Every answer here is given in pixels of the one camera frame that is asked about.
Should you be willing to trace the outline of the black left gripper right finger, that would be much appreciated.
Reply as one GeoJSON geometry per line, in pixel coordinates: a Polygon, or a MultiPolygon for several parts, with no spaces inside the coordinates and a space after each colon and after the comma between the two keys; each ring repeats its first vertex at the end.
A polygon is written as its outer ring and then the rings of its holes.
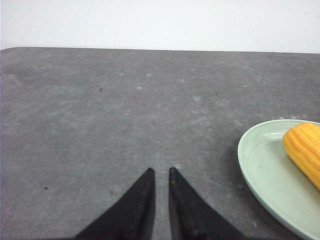
{"type": "Polygon", "coordinates": [[[211,208],[177,168],[169,169],[168,207],[173,240],[244,240],[246,237],[211,208]]]}

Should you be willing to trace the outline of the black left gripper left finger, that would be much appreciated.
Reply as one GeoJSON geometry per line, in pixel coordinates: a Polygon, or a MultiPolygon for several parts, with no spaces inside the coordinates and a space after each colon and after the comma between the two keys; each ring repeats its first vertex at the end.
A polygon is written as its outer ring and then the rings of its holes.
{"type": "Polygon", "coordinates": [[[75,239],[151,240],[155,211],[155,170],[148,168],[112,207],[78,233],[75,239]]]}

